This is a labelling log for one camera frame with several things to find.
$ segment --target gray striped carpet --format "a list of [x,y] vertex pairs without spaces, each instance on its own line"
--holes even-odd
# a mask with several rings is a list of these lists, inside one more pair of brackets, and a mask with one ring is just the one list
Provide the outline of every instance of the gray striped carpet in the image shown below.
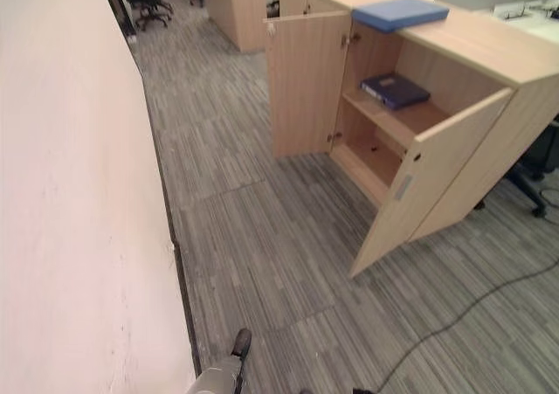
[[[203,368],[246,326],[247,394],[375,390],[416,340],[559,255],[559,228],[503,182],[484,211],[349,280],[375,215],[367,198],[325,155],[274,160],[264,55],[238,54],[205,10],[169,1],[169,28],[140,33],[135,56]],[[559,391],[558,278],[488,297],[416,349],[383,392]]]

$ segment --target open cabinet door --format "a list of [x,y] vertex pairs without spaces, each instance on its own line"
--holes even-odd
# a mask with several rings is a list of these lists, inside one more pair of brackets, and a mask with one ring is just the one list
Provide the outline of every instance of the open cabinet door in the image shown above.
[[328,152],[351,17],[339,11],[265,24],[273,155]]
[[481,144],[512,95],[500,90],[414,138],[351,277],[407,241]]

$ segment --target blue folder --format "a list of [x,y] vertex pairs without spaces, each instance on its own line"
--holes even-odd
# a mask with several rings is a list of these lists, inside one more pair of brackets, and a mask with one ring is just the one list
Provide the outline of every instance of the blue folder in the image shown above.
[[354,20],[384,33],[444,20],[447,15],[448,8],[424,0],[389,0],[370,3],[355,8],[351,14]]

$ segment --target wooden cabinet top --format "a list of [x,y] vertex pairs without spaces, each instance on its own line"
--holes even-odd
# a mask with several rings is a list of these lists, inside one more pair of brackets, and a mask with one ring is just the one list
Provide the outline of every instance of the wooden cabinet top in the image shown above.
[[[352,10],[383,0],[330,0]],[[559,74],[559,45],[519,31],[498,19],[450,7],[444,21],[398,34],[470,65],[510,86]]]

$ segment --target shoe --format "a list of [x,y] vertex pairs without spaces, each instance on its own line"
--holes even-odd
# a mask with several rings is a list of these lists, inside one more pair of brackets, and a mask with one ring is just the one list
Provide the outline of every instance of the shoe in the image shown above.
[[241,361],[246,359],[248,351],[251,348],[252,333],[248,328],[242,328],[237,333],[237,338],[235,339],[235,345],[233,346],[233,351],[231,354],[233,356],[240,357]]

